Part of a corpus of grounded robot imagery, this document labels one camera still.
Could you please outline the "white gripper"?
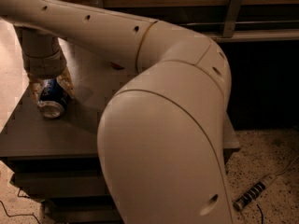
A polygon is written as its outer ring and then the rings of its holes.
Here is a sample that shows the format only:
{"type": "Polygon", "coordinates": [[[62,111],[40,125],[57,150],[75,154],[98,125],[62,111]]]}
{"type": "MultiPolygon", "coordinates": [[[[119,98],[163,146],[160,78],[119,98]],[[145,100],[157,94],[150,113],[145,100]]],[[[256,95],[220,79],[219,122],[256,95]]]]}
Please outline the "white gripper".
{"type": "Polygon", "coordinates": [[[74,85],[66,58],[59,49],[57,52],[46,57],[31,57],[23,53],[23,67],[28,73],[29,89],[35,103],[39,101],[43,90],[44,80],[56,78],[59,85],[67,92],[71,99],[75,98],[74,85]]]}

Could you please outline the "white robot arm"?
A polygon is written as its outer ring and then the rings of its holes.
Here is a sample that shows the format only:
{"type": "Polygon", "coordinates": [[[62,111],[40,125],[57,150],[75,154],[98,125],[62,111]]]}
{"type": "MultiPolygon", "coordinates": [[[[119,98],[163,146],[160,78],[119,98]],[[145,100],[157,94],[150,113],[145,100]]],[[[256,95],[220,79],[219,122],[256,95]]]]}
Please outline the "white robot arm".
{"type": "Polygon", "coordinates": [[[222,153],[231,72],[209,37],[59,0],[0,0],[17,26],[134,69],[109,101],[97,145],[124,224],[233,224],[222,153]]]}

